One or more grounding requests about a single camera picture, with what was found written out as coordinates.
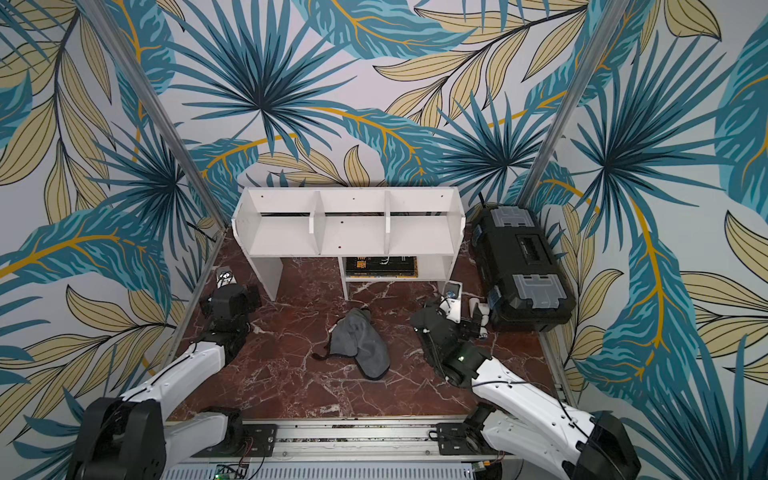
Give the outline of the grey cleaning cloth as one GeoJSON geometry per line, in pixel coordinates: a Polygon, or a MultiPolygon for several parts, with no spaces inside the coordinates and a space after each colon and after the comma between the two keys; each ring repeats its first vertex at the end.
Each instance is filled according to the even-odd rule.
{"type": "Polygon", "coordinates": [[[353,359],[368,380],[380,380],[389,371],[391,360],[386,342],[376,331],[368,309],[353,308],[329,330],[325,352],[313,352],[317,361],[330,358],[353,359]]]}

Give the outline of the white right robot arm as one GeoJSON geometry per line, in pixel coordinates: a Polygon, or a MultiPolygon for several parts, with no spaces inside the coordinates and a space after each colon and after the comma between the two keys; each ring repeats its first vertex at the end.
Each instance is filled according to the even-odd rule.
{"type": "Polygon", "coordinates": [[[641,462],[623,423],[565,405],[462,338],[441,309],[425,307],[409,322],[427,363],[450,385],[480,399],[465,419],[472,444],[508,453],[558,479],[635,479],[641,462]]]}

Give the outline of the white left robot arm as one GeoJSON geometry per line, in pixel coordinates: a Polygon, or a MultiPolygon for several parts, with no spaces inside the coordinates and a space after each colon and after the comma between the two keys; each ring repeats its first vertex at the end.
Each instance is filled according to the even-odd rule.
{"type": "Polygon", "coordinates": [[[67,469],[69,479],[159,479],[200,452],[237,456],[253,446],[239,410],[211,407],[173,426],[166,421],[208,378],[232,363],[261,305],[257,286],[230,283],[201,302],[198,339],[152,378],[85,410],[67,469]]]}

